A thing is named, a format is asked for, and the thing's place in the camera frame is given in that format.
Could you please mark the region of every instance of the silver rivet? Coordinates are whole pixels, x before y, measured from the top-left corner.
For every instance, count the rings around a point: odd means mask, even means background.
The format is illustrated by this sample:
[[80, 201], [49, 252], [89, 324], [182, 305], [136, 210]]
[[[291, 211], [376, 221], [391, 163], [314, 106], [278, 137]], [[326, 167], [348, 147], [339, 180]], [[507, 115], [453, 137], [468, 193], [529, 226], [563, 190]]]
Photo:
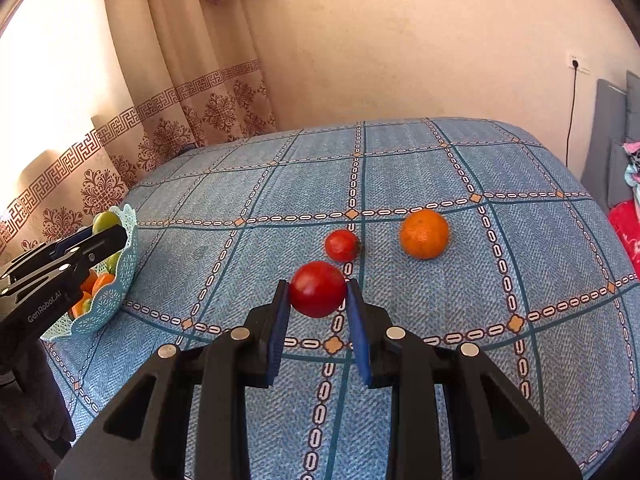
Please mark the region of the silver rivet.
[[162, 345], [158, 349], [158, 355], [162, 359], [168, 359], [169, 357], [173, 357], [177, 351], [178, 349], [175, 347], [175, 345]]
[[236, 341], [242, 341], [243, 339], [247, 339], [249, 337], [249, 329], [244, 326], [238, 326], [231, 331], [231, 339], [235, 339]]
[[467, 357], [476, 357], [480, 353], [478, 345], [474, 345], [473, 343], [462, 343], [460, 351], [462, 355], [466, 355]]
[[402, 339], [406, 336], [406, 332], [404, 331], [404, 328], [400, 326], [390, 326], [386, 329], [386, 336], [389, 339]]

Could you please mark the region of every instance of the basket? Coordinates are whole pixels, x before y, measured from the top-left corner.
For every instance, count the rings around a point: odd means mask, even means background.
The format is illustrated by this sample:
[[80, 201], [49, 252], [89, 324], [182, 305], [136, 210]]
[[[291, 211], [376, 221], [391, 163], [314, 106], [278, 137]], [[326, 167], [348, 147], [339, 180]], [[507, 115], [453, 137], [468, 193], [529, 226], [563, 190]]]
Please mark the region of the basket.
[[[86, 314], [71, 321], [66, 314], [57, 320], [43, 335], [45, 341], [62, 341], [78, 336], [91, 334], [100, 330], [108, 320], [118, 311], [131, 282], [138, 264], [138, 220], [136, 211], [129, 204], [120, 210], [117, 206], [109, 211], [120, 217], [122, 226], [127, 231], [127, 243], [120, 253], [116, 265], [115, 280], [103, 286], [95, 293], [91, 307]], [[107, 271], [106, 261], [93, 267], [98, 274]]]

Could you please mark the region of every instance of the wall outlet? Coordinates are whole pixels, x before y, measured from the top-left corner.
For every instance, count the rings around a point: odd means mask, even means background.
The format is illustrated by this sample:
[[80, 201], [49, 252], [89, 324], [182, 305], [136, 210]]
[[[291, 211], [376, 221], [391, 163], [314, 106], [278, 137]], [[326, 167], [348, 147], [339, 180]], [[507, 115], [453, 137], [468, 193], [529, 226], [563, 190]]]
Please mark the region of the wall outlet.
[[582, 72], [584, 74], [588, 74], [591, 71], [589, 70], [589, 60], [586, 56], [582, 54], [574, 54], [570, 50], [566, 51], [566, 65], [569, 68], [574, 67], [574, 59], [578, 62], [578, 72]]

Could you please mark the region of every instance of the orange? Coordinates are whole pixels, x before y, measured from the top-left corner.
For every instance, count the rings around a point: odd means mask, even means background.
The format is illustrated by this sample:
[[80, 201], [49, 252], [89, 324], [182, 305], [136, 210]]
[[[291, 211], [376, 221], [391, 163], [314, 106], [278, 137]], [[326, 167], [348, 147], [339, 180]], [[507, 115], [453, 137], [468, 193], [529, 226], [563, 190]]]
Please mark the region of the orange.
[[444, 216], [430, 209], [411, 213], [400, 227], [402, 250], [419, 260], [435, 258], [448, 242], [449, 224]]
[[98, 279], [98, 273], [93, 269], [89, 269], [89, 277], [84, 280], [84, 283], [80, 285], [80, 289], [85, 292], [91, 294], [91, 291], [94, 290], [95, 280]]
[[82, 300], [78, 301], [74, 306], [71, 307], [71, 315], [74, 319], [84, 314], [84, 302], [90, 299], [91, 295], [88, 292], [83, 291]]
[[116, 277], [113, 274], [110, 274], [108, 272], [103, 272], [100, 276], [98, 276], [98, 279], [95, 280], [92, 294], [95, 296], [95, 293], [98, 292], [101, 287], [108, 285], [115, 279]]

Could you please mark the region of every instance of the red tomato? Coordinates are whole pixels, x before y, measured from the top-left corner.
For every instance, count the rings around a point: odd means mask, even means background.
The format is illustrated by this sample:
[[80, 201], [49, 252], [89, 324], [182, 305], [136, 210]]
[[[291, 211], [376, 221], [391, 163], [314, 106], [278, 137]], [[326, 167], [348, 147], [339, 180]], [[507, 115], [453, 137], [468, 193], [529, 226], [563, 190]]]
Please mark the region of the red tomato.
[[340, 270], [327, 262], [309, 262], [293, 275], [289, 300], [300, 314], [328, 316], [342, 304], [347, 284]]
[[345, 264], [360, 252], [360, 240], [348, 229], [338, 229], [324, 240], [324, 250], [334, 262]]

